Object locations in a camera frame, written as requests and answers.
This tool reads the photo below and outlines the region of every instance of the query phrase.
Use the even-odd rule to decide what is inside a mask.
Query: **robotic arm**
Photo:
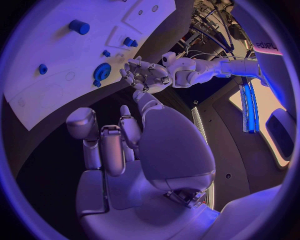
[[[162,55],[165,67],[142,61],[140,56],[129,59],[128,63],[120,70],[122,79],[135,89],[150,94],[168,86],[189,88],[197,83],[205,83],[212,77],[229,78],[231,75],[258,78],[265,82],[257,60],[230,60],[227,57],[212,61],[188,57],[176,59],[174,52],[167,52]]]

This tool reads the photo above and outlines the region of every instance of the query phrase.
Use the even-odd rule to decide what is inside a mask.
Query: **robotic hand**
[[[135,89],[150,94],[160,92],[168,86],[189,88],[197,83],[205,83],[212,77],[229,78],[231,75],[258,78],[262,84],[265,83],[256,60],[229,60],[227,57],[212,61],[188,57],[176,59],[174,52],[167,52],[162,55],[165,67],[142,61],[140,56],[129,59],[128,63],[120,70],[122,80]]]

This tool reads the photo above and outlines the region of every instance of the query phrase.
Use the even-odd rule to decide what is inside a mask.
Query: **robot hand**
[[[229,60],[219,57],[212,61],[181,57],[176,59],[174,52],[162,55],[161,66],[142,61],[138,56],[129,59],[120,70],[122,80],[127,81],[137,90],[150,94],[162,91],[168,86],[189,88],[197,83],[205,83],[212,77],[228,78],[231,75],[258,78],[264,81],[256,60]]]
[[[157,93],[168,87],[172,81],[166,68],[161,65],[142,61],[138,56],[136,59],[129,59],[120,69],[121,80],[125,80],[137,90]]]

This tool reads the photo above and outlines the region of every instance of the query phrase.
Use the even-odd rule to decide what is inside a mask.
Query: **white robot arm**
[[[162,91],[168,86],[188,88],[197,83],[205,83],[212,77],[229,78],[231,75],[258,78],[265,82],[257,60],[230,60],[219,57],[212,61],[181,57],[174,52],[162,55],[162,63],[151,64],[139,56],[129,59],[120,70],[122,79],[137,90],[150,94]]]

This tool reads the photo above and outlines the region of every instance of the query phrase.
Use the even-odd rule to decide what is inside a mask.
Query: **humanoid robot hand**
[[[168,86],[189,88],[197,83],[205,83],[213,77],[228,78],[238,75],[264,81],[256,60],[229,60],[227,57],[218,57],[212,61],[188,57],[177,59],[176,54],[170,51],[162,55],[162,64],[164,66],[142,61],[140,56],[129,59],[124,69],[120,70],[121,80],[150,94],[160,92]]]
[[[128,59],[124,69],[120,69],[121,80],[125,80],[137,90],[157,93],[168,87],[172,81],[167,69],[161,65],[142,61],[142,57]]]

